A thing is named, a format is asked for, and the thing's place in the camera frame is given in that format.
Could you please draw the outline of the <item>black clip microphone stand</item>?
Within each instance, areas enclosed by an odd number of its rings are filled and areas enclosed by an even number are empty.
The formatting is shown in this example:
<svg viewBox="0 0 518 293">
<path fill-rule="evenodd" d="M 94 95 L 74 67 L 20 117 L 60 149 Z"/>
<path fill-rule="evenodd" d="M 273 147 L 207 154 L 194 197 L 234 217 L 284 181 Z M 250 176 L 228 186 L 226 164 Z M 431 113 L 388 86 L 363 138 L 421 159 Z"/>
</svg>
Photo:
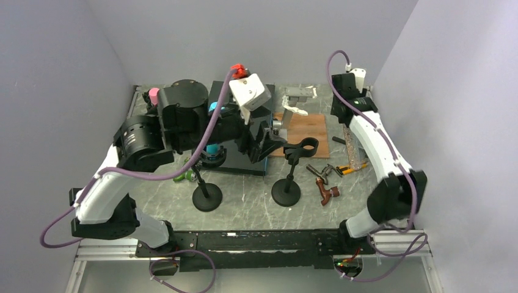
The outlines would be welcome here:
<svg viewBox="0 0 518 293">
<path fill-rule="evenodd" d="M 319 141 L 314 137 L 306 137 L 299 143 L 286 143 L 283 146 L 284 157 L 290 165 L 290 172 L 283 179 L 277 180 L 271 189 L 272 199 L 283 207 L 294 206 L 301 198 L 301 189 L 294 180 L 294 171 L 300 158 L 313 157 L 318 150 Z"/>
</svg>

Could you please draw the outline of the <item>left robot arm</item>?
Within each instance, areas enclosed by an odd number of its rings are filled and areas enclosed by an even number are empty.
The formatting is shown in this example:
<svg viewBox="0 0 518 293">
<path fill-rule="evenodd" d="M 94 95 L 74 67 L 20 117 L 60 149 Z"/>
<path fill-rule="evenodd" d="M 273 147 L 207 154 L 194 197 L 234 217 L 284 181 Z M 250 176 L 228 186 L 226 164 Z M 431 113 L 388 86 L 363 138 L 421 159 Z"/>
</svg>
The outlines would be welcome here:
<svg viewBox="0 0 518 293">
<path fill-rule="evenodd" d="M 225 150 L 211 154 L 209 145 L 233 141 L 240 153 L 257 163 L 285 141 L 268 121 L 261 121 L 257 132 L 250 129 L 255 117 L 267 113 L 271 99 L 270 89 L 256 74 L 230 78 L 215 109 L 209 108 L 207 88 L 192 79 L 150 89 L 147 96 L 148 112 L 121 125 L 92 181 L 72 190 L 76 212 L 71 233 L 85 239 L 132 237 L 159 256 L 168 256 L 177 246 L 173 227 L 136 206 L 129 192 L 138 179 L 157 181 L 155 171 L 185 151 L 192 153 L 183 166 L 188 170 L 197 163 L 218 167 L 225 162 Z"/>
</svg>

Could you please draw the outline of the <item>silver mesh glitter microphone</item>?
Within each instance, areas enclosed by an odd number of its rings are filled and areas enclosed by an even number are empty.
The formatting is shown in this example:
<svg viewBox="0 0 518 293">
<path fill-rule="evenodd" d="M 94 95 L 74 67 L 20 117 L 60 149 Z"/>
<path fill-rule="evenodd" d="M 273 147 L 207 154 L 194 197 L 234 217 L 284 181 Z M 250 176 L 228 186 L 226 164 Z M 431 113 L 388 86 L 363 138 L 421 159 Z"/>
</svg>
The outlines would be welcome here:
<svg viewBox="0 0 518 293">
<path fill-rule="evenodd" d="M 351 129 L 346 125 L 343 125 L 343 135 L 349 159 L 349 166 L 353 171 L 360 170 L 365 160 L 365 156 L 360 149 L 359 141 L 352 133 Z"/>
</svg>

